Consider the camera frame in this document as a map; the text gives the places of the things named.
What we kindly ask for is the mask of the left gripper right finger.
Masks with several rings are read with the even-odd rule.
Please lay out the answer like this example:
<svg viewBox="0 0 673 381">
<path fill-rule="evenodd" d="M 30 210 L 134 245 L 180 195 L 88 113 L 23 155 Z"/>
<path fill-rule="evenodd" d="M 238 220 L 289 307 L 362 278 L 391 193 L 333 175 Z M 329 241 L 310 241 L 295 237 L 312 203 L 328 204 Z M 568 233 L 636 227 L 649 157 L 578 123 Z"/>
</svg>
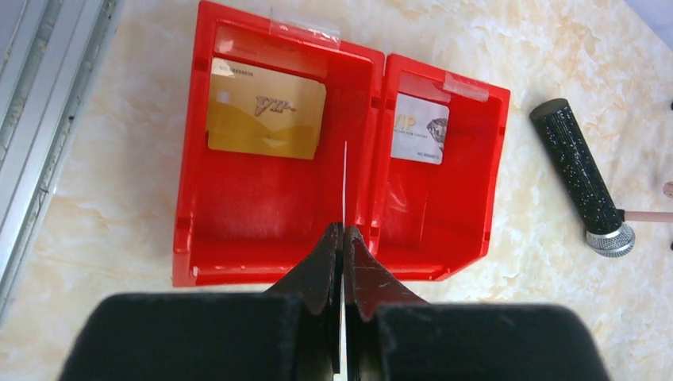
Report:
<svg viewBox="0 0 673 381">
<path fill-rule="evenodd" d="M 554 304 L 430 303 L 344 231 L 350 380 L 607 380 L 579 316 Z"/>
</svg>

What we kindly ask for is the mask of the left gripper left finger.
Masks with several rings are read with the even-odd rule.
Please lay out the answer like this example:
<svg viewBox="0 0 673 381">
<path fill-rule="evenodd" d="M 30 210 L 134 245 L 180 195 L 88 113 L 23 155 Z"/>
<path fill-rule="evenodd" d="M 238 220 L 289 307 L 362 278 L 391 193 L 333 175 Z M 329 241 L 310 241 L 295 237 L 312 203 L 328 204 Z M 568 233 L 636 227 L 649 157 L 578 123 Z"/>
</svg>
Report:
<svg viewBox="0 0 673 381">
<path fill-rule="evenodd" d="M 331 380 L 340 370 L 340 243 L 256 293 L 128 293 L 98 304 L 62 380 Z"/>
</svg>

